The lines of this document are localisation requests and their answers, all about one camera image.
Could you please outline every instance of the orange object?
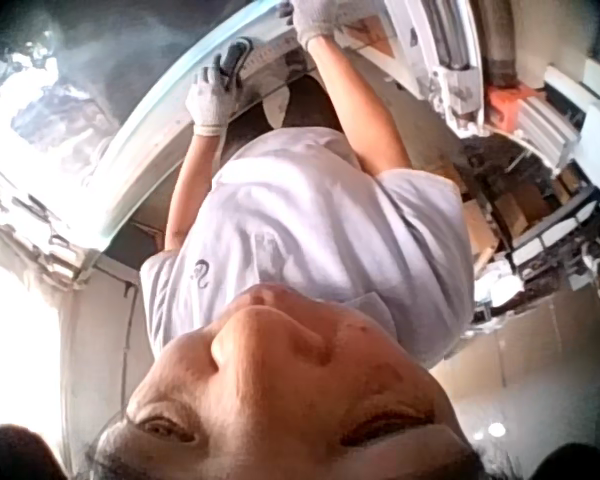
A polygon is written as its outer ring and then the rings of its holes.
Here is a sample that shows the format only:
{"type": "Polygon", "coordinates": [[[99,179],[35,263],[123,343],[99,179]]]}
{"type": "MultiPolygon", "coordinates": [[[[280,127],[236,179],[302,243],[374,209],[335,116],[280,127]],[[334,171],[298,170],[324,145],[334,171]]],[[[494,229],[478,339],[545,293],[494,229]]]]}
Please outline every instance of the orange object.
{"type": "Polygon", "coordinates": [[[507,133],[513,133],[518,119],[518,100],[529,97],[544,97],[544,94],[524,83],[516,88],[487,87],[489,123],[507,133]]]}

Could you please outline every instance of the hand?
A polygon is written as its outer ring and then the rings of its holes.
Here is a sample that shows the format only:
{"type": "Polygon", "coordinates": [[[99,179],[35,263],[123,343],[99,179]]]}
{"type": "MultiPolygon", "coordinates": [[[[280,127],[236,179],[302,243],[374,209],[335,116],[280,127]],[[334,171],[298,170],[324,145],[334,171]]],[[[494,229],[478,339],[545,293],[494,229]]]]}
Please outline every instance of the hand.
{"type": "Polygon", "coordinates": [[[287,23],[295,27],[305,50],[315,37],[333,37],[337,10],[335,0],[284,0],[278,5],[280,16],[290,17],[287,23]]]}
{"type": "Polygon", "coordinates": [[[193,118],[193,133],[205,137],[220,136],[229,126],[238,104],[237,77],[226,85],[220,73],[221,55],[213,59],[193,79],[185,105],[193,118]]]}

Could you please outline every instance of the nose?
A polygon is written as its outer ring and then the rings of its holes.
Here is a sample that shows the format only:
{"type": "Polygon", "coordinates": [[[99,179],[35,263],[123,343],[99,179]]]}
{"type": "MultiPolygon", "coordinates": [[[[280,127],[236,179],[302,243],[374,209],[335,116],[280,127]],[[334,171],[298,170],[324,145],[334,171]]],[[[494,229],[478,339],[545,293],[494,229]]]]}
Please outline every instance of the nose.
{"type": "Polygon", "coordinates": [[[328,363],[325,340],[294,319],[293,313],[258,300],[254,303],[233,313],[214,338],[211,355],[219,369],[257,376],[271,374],[274,366],[288,371],[294,365],[328,363]]]}

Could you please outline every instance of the ceiling light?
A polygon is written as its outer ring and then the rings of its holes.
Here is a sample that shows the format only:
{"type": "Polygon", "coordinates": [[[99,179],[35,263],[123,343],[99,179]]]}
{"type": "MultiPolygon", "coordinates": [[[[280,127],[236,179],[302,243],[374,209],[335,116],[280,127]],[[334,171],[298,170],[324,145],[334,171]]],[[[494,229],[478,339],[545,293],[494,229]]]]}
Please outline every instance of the ceiling light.
{"type": "Polygon", "coordinates": [[[507,429],[504,428],[504,425],[502,425],[499,422],[492,423],[491,425],[489,425],[489,428],[487,430],[489,432],[489,435],[496,438],[500,438],[504,436],[505,433],[507,433],[507,429]]]}

